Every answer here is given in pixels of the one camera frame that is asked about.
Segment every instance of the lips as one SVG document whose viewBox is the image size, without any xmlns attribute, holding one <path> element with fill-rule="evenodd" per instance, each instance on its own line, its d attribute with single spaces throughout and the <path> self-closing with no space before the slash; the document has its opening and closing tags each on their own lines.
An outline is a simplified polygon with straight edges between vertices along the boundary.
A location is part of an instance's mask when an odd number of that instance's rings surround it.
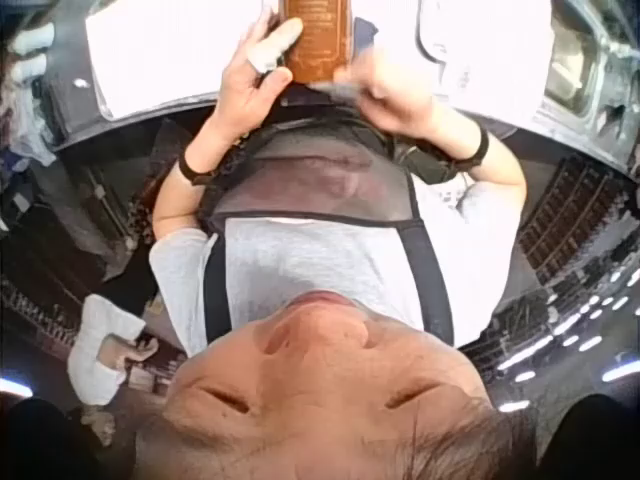
<svg viewBox="0 0 640 480">
<path fill-rule="evenodd" d="M 343 305 L 346 307 L 353 307 L 355 304 L 346 297 L 334 292 L 316 290 L 308 292 L 299 297 L 296 297 L 289 306 L 308 305 L 310 303 L 331 303 L 333 305 Z"/>
</svg>

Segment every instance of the nose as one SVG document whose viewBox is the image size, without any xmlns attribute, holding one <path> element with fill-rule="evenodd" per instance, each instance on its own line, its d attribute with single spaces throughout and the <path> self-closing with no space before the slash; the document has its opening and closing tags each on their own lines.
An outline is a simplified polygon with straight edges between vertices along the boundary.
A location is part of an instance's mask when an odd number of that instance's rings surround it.
<svg viewBox="0 0 640 480">
<path fill-rule="evenodd" d="M 269 339 L 267 352 L 283 349 L 306 352 L 314 348 L 366 348 L 366 316 L 356 307 L 314 303 L 285 311 Z"/>
</svg>

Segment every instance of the brown bottle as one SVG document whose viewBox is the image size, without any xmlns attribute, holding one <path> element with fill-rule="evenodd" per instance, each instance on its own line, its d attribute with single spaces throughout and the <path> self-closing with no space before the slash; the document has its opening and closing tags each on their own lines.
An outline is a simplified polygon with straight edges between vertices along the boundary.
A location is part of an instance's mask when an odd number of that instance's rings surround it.
<svg viewBox="0 0 640 480">
<path fill-rule="evenodd" d="M 295 82 L 332 81 L 334 70 L 351 60 L 351 0 L 280 0 L 280 15 L 304 23 L 286 61 Z"/>
</svg>

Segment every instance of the black apron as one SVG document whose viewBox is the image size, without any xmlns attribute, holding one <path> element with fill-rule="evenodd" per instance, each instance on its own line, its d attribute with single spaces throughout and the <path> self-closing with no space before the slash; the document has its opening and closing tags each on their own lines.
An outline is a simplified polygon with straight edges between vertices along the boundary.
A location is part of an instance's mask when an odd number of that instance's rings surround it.
<svg viewBox="0 0 640 480">
<path fill-rule="evenodd" d="M 413 181 L 389 161 L 385 140 L 357 119 L 336 124 L 324 117 L 271 125 L 231 153 L 237 168 L 224 179 L 227 191 L 208 218 L 219 234 L 204 274 L 209 343 L 231 331 L 226 221 L 292 218 L 395 229 L 417 286 L 424 330 L 453 345 L 449 298 Z"/>
</svg>

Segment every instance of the wristwatch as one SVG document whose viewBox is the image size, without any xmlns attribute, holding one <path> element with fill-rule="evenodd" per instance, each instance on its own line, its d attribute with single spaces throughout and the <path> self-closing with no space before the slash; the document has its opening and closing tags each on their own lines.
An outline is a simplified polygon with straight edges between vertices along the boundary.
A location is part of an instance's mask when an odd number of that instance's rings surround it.
<svg viewBox="0 0 640 480">
<path fill-rule="evenodd" d="M 482 125 L 479 123 L 477 125 L 480 129 L 480 147 L 473 157 L 466 160 L 456 160 L 454 162 L 456 170 L 468 172 L 475 167 L 479 167 L 489 152 L 489 133 Z"/>
<path fill-rule="evenodd" d="M 215 170 L 208 173 L 198 173 L 191 169 L 184 153 L 178 157 L 178 168 L 182 176 L 191 182 L 194 187 L 206 186 L 215 178 Z"/>
</svg>

